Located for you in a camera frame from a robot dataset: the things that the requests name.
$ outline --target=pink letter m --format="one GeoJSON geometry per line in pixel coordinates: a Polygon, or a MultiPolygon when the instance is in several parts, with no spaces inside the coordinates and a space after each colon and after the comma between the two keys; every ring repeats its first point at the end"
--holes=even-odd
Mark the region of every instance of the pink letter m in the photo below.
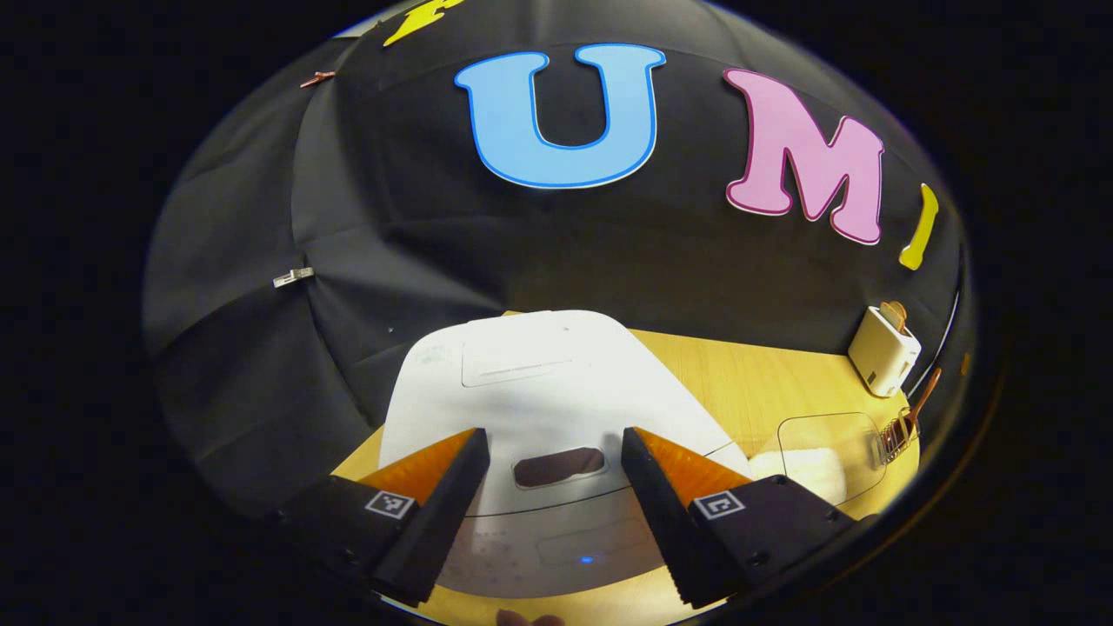
{"type": "Polygon", "coordinates": [[[861,123],[844,117],[830,144],[824,140],[804,102],[787,86],[741,69],[722,72],[746,96],[750,113],[750,154],[746,174],[727,186],[727,200],[742,211],[784,215],[792,207],[785,190],[785,157],[800,188],[804,215],[823,216],[846,182],[841,206],[831,209],[831,227],[855,242],[881,238],[881,140],[861,123]]]}

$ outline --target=table surface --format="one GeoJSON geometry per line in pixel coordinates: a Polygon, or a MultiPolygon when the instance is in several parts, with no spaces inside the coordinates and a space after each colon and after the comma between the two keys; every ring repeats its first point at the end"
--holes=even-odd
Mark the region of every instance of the table surface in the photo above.
{"type": "MultiPolygon", "coordinates": [[[[752,458],[794,417],[860,412],[883,428],[908,405],[903,392],[871,395],[846,355],[762,348],[631,330],[752,458]]],[[[333,471],[358,480],[378,468],[378,429],[333,471]]],[[[876,487],[838,508],[853,518],[879,512],[916,475],[919,440],[886,467],[876,487]]],[[[444,624],[492,626],[500,608],[529,619],[551,614],[580,624],[664,625],[715,608],[692,610],[680,601],[660,567],[604,587],[546,598],[486,598],[436,586],[416,612],[444,624]]]]}

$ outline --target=letter m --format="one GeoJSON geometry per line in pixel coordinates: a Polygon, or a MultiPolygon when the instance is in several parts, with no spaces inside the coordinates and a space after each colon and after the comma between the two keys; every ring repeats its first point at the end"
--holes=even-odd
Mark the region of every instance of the letter m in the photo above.
{"type": "Polygon", "coordinates": [[[746,174],[727,186],[730,204],[762,215],[788,213],[792,198],[785,190],[787,160],[808,219],[819,219],[845,184],[843,205],[831,209],[831,227],[855,242],[876,244],[881,238],[881,140],[861,123],[844,117],[828,144],[786,85],[733,68],[722,77],[746,96],[750,113],[746,174]]]}

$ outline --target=blue letter u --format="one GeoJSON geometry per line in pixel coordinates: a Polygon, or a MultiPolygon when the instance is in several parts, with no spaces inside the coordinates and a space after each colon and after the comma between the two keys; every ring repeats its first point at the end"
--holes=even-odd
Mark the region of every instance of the blue letter u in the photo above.
{"type": "Polygon", "coordinates": [[[480,61],[456,75],[467,89],[472,133],[483,165],[526,187],[595,187],[633,174],[653,153],[657,115],[650,70],[664,65],[660,50],[599,43],[575,51],[603,81],[607,129],[584,146],[558,146],[538,128],[533,75],[549,65],[541,52],[480,61]]]}

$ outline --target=white appliance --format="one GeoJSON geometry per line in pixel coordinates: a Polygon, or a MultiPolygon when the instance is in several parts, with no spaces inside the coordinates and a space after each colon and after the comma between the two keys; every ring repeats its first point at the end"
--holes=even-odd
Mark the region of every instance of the white appliance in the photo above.
{"type": "Polygon", "coordinates": [[[622,430],[632,426],[752,477],[680,381],[620,323],[589,311],[477,320],[423,338],[398,373],[380,466],[485,428],[491,467],[437,584],[501,598],[570,594],[663,565],[622,471],[622,430]],[[559,462],[571,457],[578,473],[559,462]]]}
{"type": "Polygon", "coordinates": [[[897,331],[876,306],[866,309],[847,356],[874,395],[890,398],[919,356],[919,341],[907,327],[897,331]]]}

